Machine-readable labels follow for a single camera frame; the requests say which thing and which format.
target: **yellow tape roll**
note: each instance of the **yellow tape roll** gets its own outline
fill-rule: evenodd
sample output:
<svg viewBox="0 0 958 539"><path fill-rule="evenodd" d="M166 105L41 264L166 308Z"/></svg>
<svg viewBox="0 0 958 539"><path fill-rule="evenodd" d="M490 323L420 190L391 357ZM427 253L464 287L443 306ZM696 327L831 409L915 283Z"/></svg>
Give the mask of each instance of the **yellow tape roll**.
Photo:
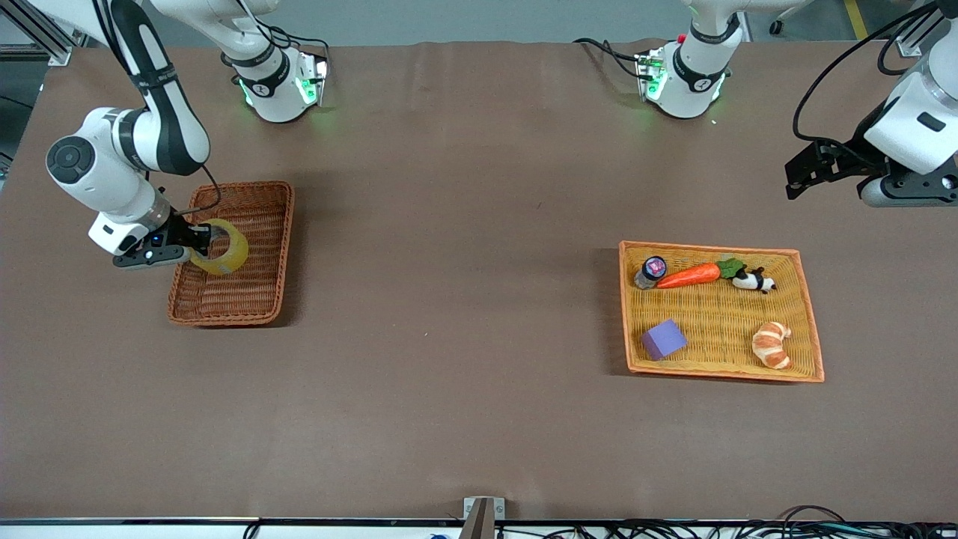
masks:
<svg viewBox="0 0 958 539"><path fill-rule="evenodd" d="M249 243L246 241L246 236L223 219L208 219L201 224L211 225L214 237L220 231L225 232L230 237L230 246L226 252L213 259L206 258L194 250L190 255L190 262L211 275L228 275L238 270L249 256Z"/></svg>

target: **purple block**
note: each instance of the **purple block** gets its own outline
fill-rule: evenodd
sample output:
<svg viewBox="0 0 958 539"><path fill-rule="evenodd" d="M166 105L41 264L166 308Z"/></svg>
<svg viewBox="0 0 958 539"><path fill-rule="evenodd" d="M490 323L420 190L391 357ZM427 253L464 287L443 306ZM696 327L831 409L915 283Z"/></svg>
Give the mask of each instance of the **purple block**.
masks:
<svg viewBox="0 0 958 539"><path fill-rule="evenodd" d="M642 344L656 362L688 343L671 318L642 334Z"/></svg>

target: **yellow floor tape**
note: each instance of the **yellow floor tape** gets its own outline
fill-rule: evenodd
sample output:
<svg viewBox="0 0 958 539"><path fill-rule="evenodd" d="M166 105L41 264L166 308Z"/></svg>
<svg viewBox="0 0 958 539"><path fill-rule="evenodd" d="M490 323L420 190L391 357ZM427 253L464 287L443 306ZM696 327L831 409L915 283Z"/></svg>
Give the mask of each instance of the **yellow floor tape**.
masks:
<svg viewBox="0 0 958 539"><path fill-rule="evenodd" d="M858 2L856 2L856 0L845 0L845 11L848 12L849 20L852 21L855 38L860 41L868 37L868 29L865 28L865 19L861 18L861 10L858 8Z"/></svg>
<svg viewBox="0 0 958 539"><path fill-rule="evenodd" d="M230 246L226 249L226 252L213 259L206 258L193 251L190 262L211 275L227 275L238 270L246 262L246 257L249 256L249 243L246 241L246 236L243 236L242 232L237 230L235 226L223 219L209 219L202 224L212 225L214 234L222 231L229 235Z"/></svg>

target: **brown table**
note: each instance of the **brown table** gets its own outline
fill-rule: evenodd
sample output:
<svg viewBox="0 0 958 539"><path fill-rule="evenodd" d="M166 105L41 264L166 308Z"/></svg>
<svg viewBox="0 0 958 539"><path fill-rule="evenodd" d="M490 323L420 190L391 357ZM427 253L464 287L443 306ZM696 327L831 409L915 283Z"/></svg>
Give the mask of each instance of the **brown table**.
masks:
<svg viewBox="0 0 958 539"><path fill-rule="evenodd" d="M794 104L846 45L747 44L678 121L578 45L333 51L328 110L270 125L214 49L171 50L221 181L296 187L281 323L166 320L172 269L123 272L44 171L98 105L104 50L50 70L0 196L5 516L958 517L958 213L797 201ZM854 57L806 131L894 83ZM154 175L184 204L201 175ZM629 375L620 240L795 247L827 381Z"/></svg>

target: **black and white toy animal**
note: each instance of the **black and white toy animal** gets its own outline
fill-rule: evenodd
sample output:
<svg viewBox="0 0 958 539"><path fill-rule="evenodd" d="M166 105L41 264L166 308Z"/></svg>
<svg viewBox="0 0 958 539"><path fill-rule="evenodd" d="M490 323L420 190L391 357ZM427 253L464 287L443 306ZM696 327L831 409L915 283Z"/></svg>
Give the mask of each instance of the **black and white toy animal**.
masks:
<svg viewBox="0 0 958 539"><path fill-rule="evenodd" d="M765 268L758 268L751 272L745 271L745 268L739 269L735 276L732 277L732 284L735 285L735 288L757 290L762 291L762 293L776 290L775 281L769 277L762 277L763 271L765 271Z"/></svg>

